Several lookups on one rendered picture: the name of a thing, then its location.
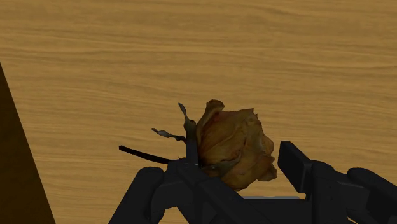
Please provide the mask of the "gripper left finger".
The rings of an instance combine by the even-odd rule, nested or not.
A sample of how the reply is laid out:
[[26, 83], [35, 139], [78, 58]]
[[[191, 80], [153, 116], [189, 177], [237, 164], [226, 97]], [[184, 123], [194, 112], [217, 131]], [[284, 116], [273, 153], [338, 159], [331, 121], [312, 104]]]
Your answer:
[[159, 224], [166, 209], [177, 207], [188, 224], [272, 224], [219, 178], [198, 166], [197, 144], [186, 141], [186, 156], [167, 160], [120, 146], [120, 150], [167, 164], [136, 174], [109, 224]]

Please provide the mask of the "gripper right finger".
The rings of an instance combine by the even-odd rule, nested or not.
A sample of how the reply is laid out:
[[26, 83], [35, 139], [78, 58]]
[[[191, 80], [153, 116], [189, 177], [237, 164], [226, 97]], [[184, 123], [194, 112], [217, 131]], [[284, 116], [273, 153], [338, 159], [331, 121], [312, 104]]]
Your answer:
[[397, 186], [375, 172], [354, 167], [343, 174], [290, 141], [280, 143], [277, 164], [311, 201], [313, 224], [397, 224]]

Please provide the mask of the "dried orange rose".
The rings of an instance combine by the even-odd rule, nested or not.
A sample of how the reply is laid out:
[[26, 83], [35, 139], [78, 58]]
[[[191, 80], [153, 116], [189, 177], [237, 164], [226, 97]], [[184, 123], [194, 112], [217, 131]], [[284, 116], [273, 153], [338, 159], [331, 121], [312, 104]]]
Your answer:
[[153, 128], [166, 138], [186, 145], [186, 158], [210, 177], [220, 178], [235, 191], [254, 181], [277, 178], [272, 156], [274, 142], [267, 137], [253, 108], [225, 111], [223, 102], [211, 99], [198, 122], [185, 117], [185, 136]]

